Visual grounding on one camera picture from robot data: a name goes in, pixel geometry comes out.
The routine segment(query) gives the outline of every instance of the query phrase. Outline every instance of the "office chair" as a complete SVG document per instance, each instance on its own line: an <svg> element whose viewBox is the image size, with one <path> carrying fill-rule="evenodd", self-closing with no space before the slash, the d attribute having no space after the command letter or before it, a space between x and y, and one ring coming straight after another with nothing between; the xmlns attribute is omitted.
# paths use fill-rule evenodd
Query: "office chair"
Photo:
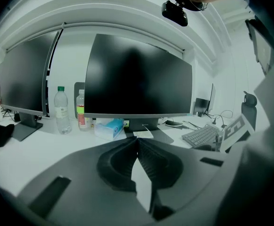
<svg viewBox="0 0 274 226"><path fill-rule="evenodd" d="M256 119L257 119L257 98L245 92L244 102L241 104L241 113L249 121L254 130L256 130Z"/></svg>

